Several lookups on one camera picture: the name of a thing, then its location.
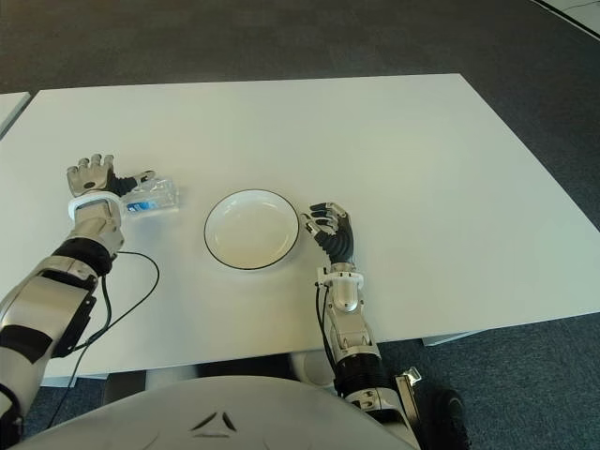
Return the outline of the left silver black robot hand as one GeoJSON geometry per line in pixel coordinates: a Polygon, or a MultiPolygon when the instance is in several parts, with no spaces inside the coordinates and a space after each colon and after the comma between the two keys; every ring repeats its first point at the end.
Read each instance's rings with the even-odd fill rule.
{"type": "Polygon", "coordinates": [[[94,154],[90,158],[80,159],[77,165],[67,169],[67,183],[74,198],[97,191],[107,191],[123,197],[155,177],[154,171],[118,176],[114,171],[113,155],[94,154]]]}

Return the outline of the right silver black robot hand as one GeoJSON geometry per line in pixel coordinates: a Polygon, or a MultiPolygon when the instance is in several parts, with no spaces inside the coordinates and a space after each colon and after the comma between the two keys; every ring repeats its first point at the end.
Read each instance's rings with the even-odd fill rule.
{"type": "Polygon", "coordinates": [[[311,205],[302,218],[305,229],[331,264],[353,263],[353,227],[346,210],[335,202],[321,202],[311,205]]]}

